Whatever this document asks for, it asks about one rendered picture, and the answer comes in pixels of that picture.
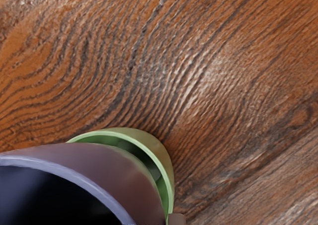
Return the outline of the purple cup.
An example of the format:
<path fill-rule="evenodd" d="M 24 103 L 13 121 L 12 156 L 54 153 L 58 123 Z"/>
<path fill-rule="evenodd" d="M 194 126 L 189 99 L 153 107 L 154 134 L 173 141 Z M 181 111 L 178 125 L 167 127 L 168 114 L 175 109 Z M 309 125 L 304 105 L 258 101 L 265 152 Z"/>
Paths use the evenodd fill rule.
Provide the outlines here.
<path fill-rule="evenodd" d="M 90 143 L 0 153 L 0 225 L 165 225 L 159 191 L 134 155 Z"/>

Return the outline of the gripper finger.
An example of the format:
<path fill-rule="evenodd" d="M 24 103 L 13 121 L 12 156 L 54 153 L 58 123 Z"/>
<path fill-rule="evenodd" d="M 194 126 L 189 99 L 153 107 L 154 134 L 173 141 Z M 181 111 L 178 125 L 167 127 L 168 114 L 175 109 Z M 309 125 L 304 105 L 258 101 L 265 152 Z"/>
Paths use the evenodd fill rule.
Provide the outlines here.
<path fill-rule="evenodd" d="M 168 225 L 187 225 L 186 217 L 180 213 L 169 214 Z"/>

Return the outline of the green cup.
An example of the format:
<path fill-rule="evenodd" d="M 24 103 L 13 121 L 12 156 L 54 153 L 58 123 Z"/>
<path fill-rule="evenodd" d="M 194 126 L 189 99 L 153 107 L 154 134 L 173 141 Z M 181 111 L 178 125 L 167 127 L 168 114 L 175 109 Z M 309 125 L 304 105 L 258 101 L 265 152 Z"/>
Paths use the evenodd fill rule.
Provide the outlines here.
<path fill-rule="evenodd" d="M 106 128 L 75 136 L 68 143 L 95 143 L 125 150 L 138 158 L 156 184 L 166 224 L 173 213 L 175 176 L 170 155 L 163 143 L 152 134 L 134 128 Z"/>

